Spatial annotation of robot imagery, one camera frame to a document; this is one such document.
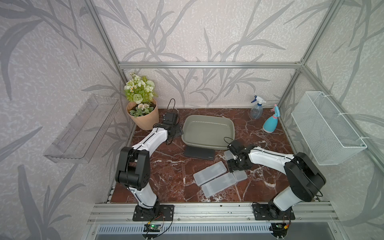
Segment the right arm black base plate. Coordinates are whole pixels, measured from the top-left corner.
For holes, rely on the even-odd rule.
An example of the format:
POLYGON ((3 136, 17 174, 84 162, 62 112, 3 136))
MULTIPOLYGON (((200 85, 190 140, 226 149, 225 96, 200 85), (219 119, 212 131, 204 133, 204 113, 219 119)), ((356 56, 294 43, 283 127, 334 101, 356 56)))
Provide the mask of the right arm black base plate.
POLYGON ((282 211, 272 202, 268 204, 253 203, 252 209, 257 221, 292 221, 296 219, 292 207, 282 211))

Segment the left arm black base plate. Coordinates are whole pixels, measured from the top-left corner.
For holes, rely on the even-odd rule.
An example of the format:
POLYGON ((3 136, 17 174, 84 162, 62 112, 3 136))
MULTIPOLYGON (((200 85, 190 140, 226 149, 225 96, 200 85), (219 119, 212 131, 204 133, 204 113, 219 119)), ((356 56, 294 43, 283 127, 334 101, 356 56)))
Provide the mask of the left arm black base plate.
POLYGON ((172 221, 174 218, 174 210, 174 205, 160 205, 158 201, 155 203, 155 206, 150 209, 136 205, 133 221, 172 221))

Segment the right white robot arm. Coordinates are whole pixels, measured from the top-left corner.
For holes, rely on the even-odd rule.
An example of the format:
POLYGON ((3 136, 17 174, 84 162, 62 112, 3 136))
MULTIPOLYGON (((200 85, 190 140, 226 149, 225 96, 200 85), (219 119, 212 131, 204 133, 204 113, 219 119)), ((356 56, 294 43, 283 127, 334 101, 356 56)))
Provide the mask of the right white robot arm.
POLYGON ((326 184, 324 175, 305 153, 282 154, 256 146, 245 147, 238 141, 231 142, 228 150, 233 155, 227 161, 230 172, 263 165, 286 175, 289 186, 269 202, 271 214, 286 211, 300 202, 311 202, 326 184))

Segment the translucent pencil case front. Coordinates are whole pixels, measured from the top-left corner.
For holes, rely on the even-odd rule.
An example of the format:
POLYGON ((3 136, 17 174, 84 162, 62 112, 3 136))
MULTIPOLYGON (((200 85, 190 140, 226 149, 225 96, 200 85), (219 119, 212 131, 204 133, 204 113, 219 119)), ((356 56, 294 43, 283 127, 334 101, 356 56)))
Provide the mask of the translucent pencil case front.
POLYGON ((236 184, 237 180, 232 173, 226 173, 202 185, 204 195, 209 198, 236 184))

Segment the translucent pencil case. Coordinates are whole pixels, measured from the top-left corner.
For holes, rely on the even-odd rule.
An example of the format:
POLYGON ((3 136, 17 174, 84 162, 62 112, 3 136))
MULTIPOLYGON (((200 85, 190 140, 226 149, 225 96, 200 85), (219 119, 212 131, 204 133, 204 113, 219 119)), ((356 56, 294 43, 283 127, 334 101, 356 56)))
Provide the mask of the translucent pencil case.
POLYGON ((209 198, 236 184, 237 180, 232 173, 226 173, 202 185, 204 195, 209 198))
POLYGON ((231 169, 230 172, 234 175, 237 182, 246 180, 248 176, 245 171, 234 170, 233 167, 230 167, 230 160, 234 158, 234 155, 230 151, 225 151, 224 155, 228 164, 228 168, 231 169))
POLYGON ((217 162, 195 174, 193 177, 197 186, 201 186, 227 172, 227 168, 225 167, 223 162, 217 162))

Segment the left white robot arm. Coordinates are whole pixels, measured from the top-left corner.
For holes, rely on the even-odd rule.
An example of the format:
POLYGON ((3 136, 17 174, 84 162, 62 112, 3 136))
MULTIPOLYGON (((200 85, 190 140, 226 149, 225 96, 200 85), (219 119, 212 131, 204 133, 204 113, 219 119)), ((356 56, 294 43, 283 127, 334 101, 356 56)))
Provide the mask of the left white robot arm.
POLYGON ((181 135, 179 124, 156 124, 142 141, 121 149, 116 182, 124 185, 135 196, 141 208, 153 209, 158 201, 149 184, 151 155, 162 143, 171 142, 173 138, 181 135))

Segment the black pencil case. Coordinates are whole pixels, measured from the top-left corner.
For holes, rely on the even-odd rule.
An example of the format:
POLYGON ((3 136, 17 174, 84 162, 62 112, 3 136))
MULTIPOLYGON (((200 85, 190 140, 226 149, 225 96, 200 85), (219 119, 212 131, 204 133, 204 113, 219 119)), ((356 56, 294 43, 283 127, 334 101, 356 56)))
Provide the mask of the black pencil case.
POLYGON ((215 158, 215 150, 186 146, 184 156, 188 158, 213 161, 215 158))

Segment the grey-green plastic storage box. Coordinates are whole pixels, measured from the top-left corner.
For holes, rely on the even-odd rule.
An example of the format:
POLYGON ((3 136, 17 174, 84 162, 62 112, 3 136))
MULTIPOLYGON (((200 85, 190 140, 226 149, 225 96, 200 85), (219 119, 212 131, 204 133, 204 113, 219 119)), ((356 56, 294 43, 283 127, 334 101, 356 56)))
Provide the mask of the grey-green plastic storage box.
POLYGON ((230 139, 235 139, 235 125, 228 118, 191 115, 184 122, 182 140, 188 146, 226 150, 230 139))

